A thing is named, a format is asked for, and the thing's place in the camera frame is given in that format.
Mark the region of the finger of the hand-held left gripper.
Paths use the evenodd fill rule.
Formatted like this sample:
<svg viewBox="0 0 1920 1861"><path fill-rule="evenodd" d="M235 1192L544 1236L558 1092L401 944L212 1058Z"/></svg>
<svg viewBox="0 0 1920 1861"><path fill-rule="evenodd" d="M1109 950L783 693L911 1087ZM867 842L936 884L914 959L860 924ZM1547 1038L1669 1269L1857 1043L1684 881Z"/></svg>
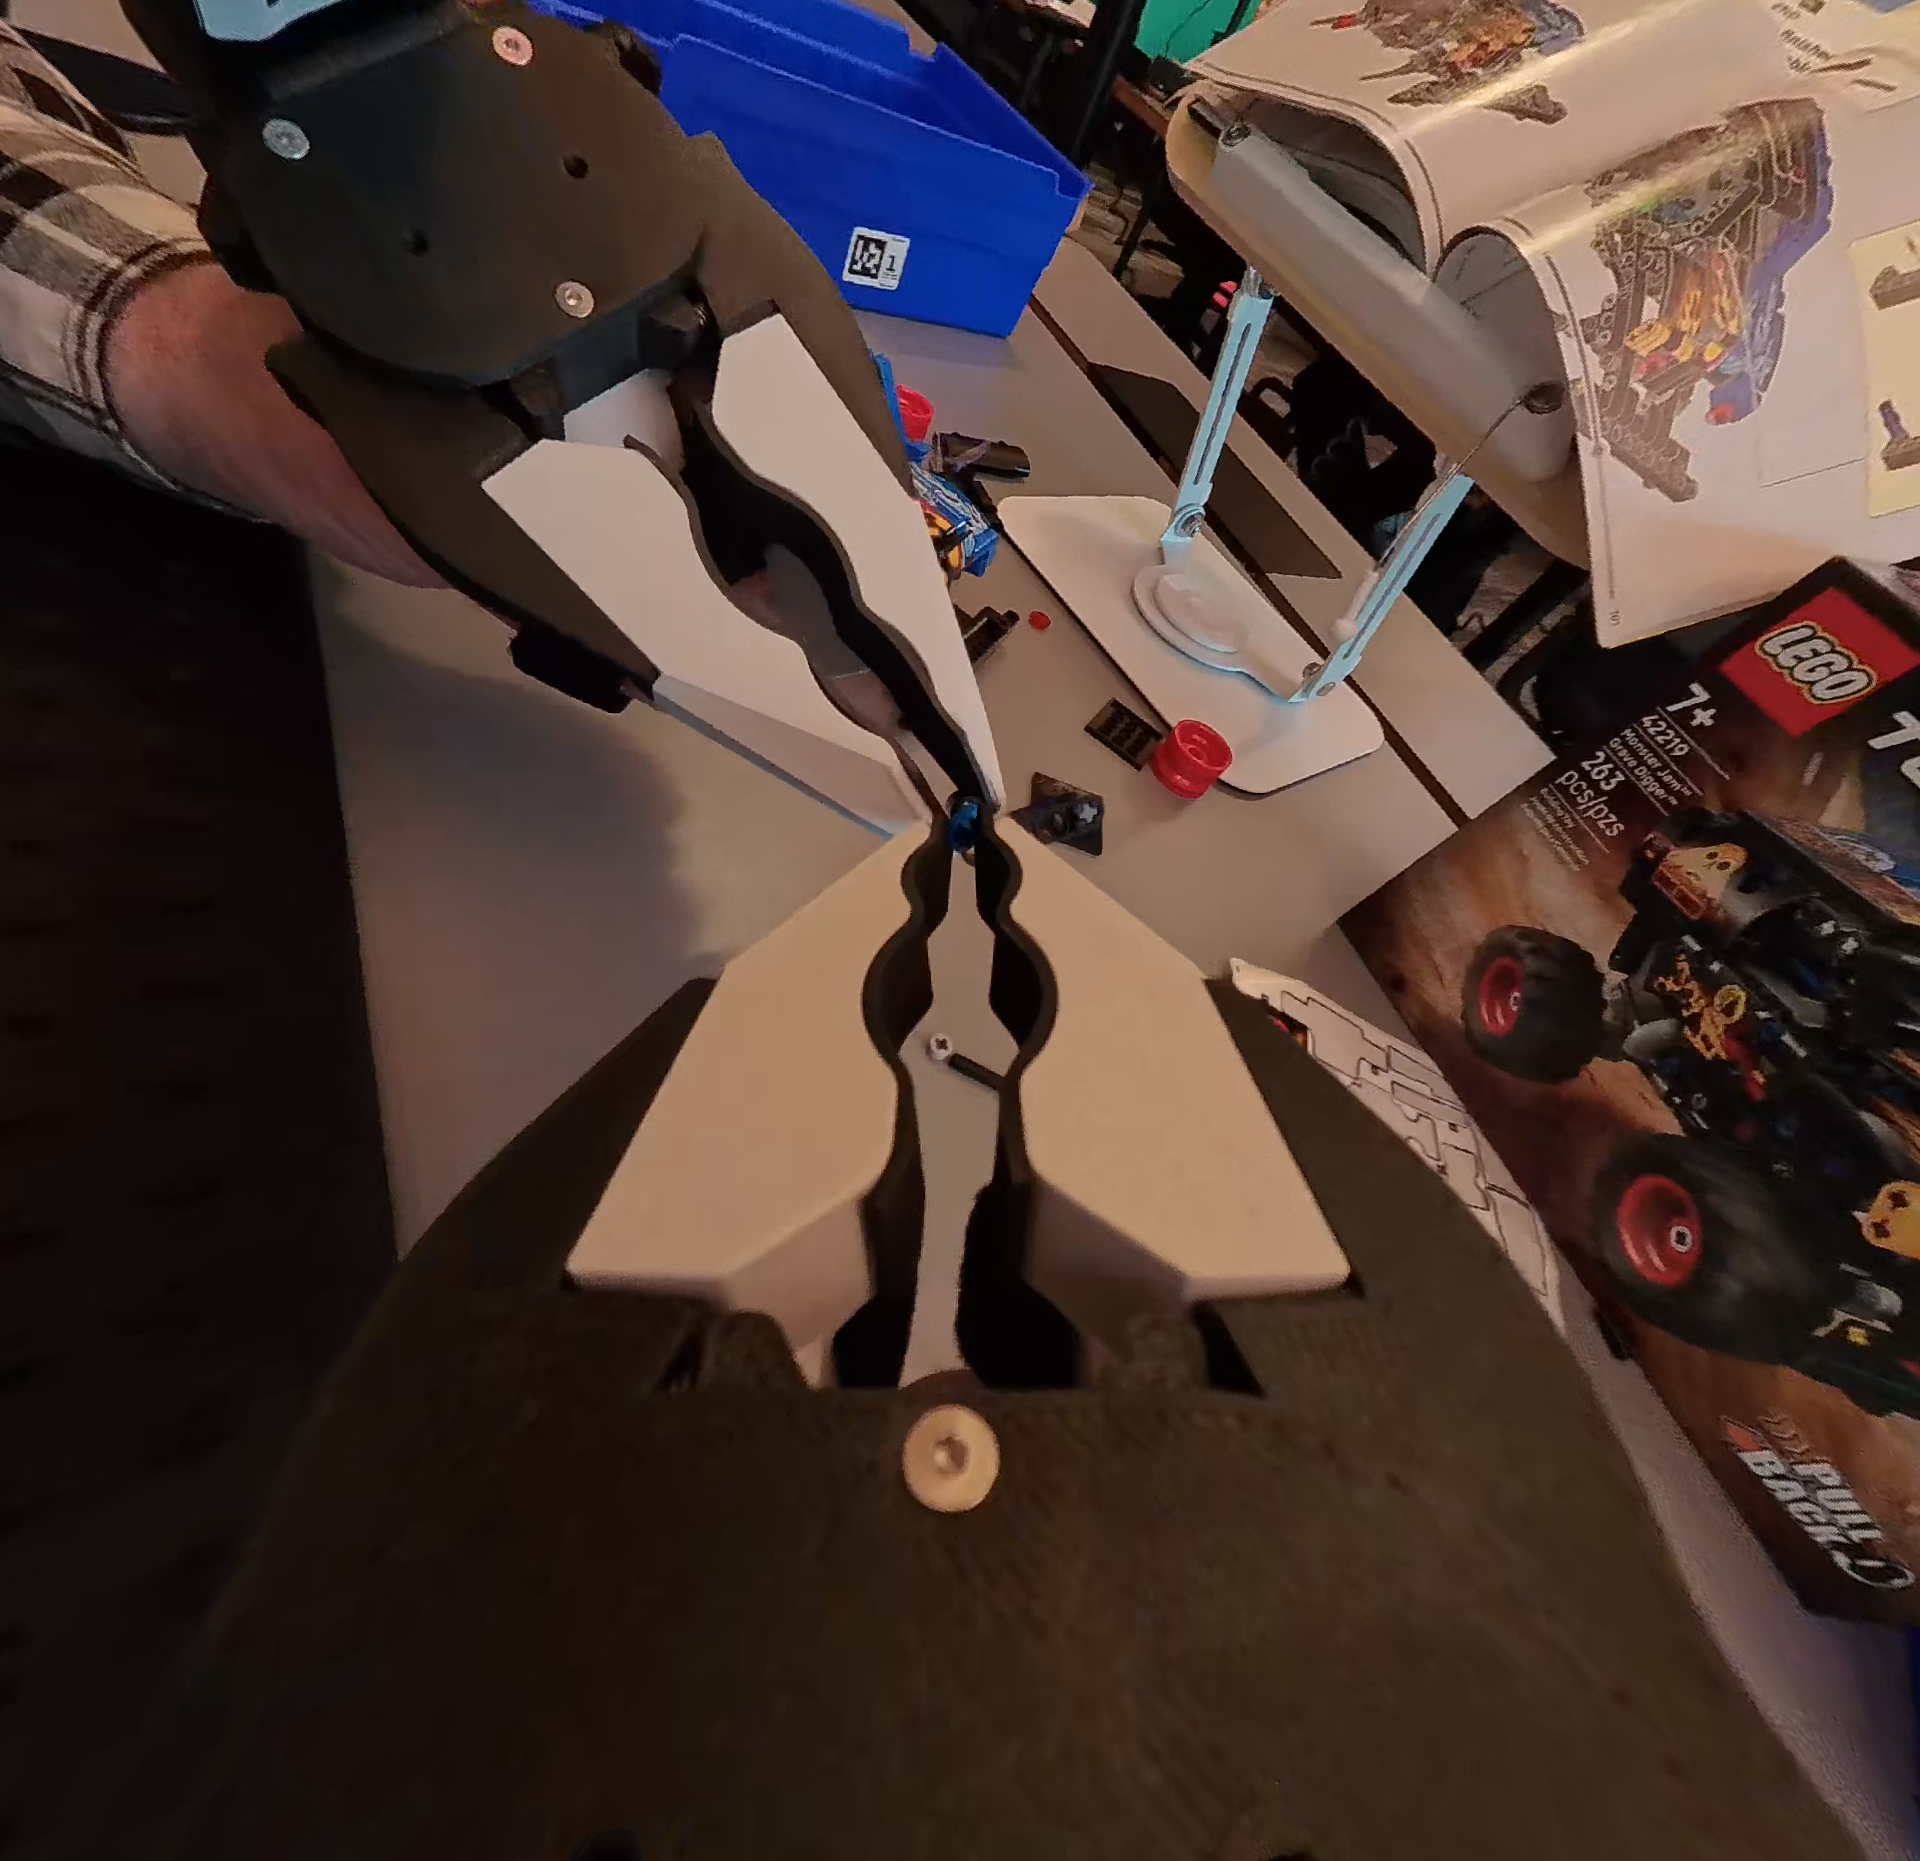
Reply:
<svg viewBox="0 0 1920 1861"><path fill-rule="evenodd" d="M719 340L706 388L688 393L688 493L709 560L768 629L829 632L873 684L820 684L856 722L891 700L884 738L911 738L954 793L1002 801L993 729L958 626L943 568L891 407L877 441L780 312Z"/></svg>
<svg viewBox="0 0 1920 1861"><path fill-rule="evenodd" d="M652 700L881 834L921 830L932 796L891 738L815 676L822 615L777 579L726 582L691 500L649 449L543 439L482 480L576 593L653 666Z"/></svg>

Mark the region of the black pole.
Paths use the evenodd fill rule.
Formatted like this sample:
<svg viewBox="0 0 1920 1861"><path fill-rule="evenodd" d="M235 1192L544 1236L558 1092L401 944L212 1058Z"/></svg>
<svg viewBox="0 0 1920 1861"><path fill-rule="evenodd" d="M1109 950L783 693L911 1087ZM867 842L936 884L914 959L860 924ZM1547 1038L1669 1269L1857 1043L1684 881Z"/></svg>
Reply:
<svg viewBox="0 0 1920 1861"><path fill-rule="evenodd" d="M1096 140L1096 127L1113 104L1119 63L1133 47L1146 0L1093 0L1093 21L1081 52L1081 91L1070 114L1067 157L1081 167Z"/></svg>

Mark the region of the blue black brick toy truck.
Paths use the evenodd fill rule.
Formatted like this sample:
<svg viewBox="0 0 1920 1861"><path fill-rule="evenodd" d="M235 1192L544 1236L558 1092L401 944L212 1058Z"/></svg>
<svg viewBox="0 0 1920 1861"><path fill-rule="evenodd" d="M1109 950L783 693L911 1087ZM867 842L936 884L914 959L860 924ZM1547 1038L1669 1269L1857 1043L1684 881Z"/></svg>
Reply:
<svg viewBox="0 0 1920 1861"><path fill-rule="evenodd" d="M926 536L932 539L937 564L946 578L980 578L993 560L1000 536L984 508L943 473L932 403L897 382L889 354L873 354L873 366L907 451L914 495L921 508Z"/></svg>

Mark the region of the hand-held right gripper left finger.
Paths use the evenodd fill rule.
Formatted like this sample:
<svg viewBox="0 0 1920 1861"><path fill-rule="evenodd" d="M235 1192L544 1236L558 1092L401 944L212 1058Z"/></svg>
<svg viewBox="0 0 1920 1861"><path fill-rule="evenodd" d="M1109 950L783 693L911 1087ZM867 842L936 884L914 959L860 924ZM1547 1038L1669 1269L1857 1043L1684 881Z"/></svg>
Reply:
<svg viewBox="0 0 1920 1861"><path fill-rule="evenodd" d="M946 824L879 844L726 963L640 1118L567 1277L765 1315L848 1387L897 1387L921 1152L907 1036L932 1004Z"/></svg>

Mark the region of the blue plastic bin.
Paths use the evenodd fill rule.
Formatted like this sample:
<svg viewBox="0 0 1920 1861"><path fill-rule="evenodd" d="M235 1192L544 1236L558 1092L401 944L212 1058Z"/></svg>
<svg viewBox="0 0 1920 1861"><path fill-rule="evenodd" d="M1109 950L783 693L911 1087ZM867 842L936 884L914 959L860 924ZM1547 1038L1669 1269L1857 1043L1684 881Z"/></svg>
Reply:
<svg viewBox="0 0 1920 1861"><path fill-rule="evenodd" d="M1005 335L1088 179L954 50L848 0L527 0L632 28L851 309Z"/></svg>

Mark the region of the person's left forearm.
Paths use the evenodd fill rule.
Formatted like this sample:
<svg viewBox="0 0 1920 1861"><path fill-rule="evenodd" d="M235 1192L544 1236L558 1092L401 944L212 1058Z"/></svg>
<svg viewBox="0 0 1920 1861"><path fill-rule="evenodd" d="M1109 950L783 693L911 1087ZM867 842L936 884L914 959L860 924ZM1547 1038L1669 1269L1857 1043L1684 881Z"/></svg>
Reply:
<svg viewBox="0 0 1920 1861"><path fill-rule="evenodd" d="M194 214L2 25L2 428L179 493L127 439L110 340L141 290L208 262Z"/></svg>

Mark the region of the person's left hand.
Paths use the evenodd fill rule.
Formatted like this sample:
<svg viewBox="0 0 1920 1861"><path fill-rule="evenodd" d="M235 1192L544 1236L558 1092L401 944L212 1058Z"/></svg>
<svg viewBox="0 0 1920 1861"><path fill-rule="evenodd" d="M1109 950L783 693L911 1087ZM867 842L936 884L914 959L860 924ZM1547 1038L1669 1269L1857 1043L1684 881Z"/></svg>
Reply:
<svg viewBox="0 0 1920 1861"><path fill-rule="evenodd" d="M399 536L335 441L283 393L267 349L289 305L196 262L134 290L102 374L125 439L159 473L323 554L417 589L442 578Z"/></svg>

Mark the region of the instruction booklet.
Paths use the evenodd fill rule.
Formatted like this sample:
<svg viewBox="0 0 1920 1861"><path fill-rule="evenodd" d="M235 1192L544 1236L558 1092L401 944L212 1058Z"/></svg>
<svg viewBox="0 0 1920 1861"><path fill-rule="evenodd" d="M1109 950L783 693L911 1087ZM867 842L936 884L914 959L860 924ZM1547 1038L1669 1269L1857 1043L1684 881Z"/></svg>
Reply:
<svg viewBox="0 0 1920 1861"><path fill-rule="evenodd" d="M1281 0L1204 81L1351 121L1433 267L1574 314L1606 648L1918 558L1918 0Z"/></svg>

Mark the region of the clear acrylic stand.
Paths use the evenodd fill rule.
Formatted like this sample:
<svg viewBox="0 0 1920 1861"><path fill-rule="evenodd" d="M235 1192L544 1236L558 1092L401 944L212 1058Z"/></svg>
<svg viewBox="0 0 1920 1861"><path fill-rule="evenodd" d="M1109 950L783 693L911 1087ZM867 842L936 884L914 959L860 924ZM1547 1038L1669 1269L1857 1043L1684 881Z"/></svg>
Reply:
<svg viewBox="0 0 1920 1861"><path fill-rule="evenodd" d="M1338 643L1326 658L1287 665L1277 651L1265 648L1265 640L1240 608L1237 589L1204 568L1204 521L1272 300L1272 283L1256 267L1247 267L1227 300L1227 326L1215 354L1209 400L1186 445L1173 513L1156 553L1133 573L1133 608L1169 648L1200 666L1243 676L1281 705L1301 707L1326 698L1335 686L1355 673L1365 648L1405 596L1441 532L1453 522L1475 480L1467 461L1435 463L1421 501L1338 620Z"/></svg>

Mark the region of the printed toy box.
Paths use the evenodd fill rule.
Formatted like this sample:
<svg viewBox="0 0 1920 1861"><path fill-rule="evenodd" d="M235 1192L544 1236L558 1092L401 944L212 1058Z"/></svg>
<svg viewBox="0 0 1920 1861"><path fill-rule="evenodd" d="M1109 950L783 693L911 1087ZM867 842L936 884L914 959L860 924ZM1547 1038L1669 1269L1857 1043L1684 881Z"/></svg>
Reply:
<svg viewBox="0 0 1920 1861"><path fill-rule="evenodd" d="M1603 658L1342 935L1796 1595L1918 1628L1918 564Z"/></svg>

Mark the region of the sticker sheet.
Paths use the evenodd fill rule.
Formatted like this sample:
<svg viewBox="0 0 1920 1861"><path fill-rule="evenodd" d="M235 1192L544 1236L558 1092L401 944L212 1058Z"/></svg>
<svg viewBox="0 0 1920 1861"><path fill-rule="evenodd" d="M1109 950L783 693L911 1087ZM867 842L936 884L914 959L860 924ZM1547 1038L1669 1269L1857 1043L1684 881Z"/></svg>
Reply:
<svg viewBox="0 0 1920 1861"><path fill-rule="evenodd" d="M1563 1335L1551 1234L1441 1065L1405 1036L1378 1030L1301 979L1249 959L1227 959L1227 979L1446 1180Z"/></svg>

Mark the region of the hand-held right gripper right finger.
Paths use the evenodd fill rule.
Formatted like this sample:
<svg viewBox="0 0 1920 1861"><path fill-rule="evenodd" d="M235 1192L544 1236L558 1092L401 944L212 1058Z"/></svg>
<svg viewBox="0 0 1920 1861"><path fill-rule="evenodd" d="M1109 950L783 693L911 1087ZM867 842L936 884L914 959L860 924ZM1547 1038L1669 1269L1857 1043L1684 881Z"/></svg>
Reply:
<svg viewBox="0 0 1920 1861"><path fill-rule="evenodd" d="M1351 1264L1209 975L1023 830L978 824L988 1004L1015 1053L962 1246L958 1345L990 1391Z"/></svg>

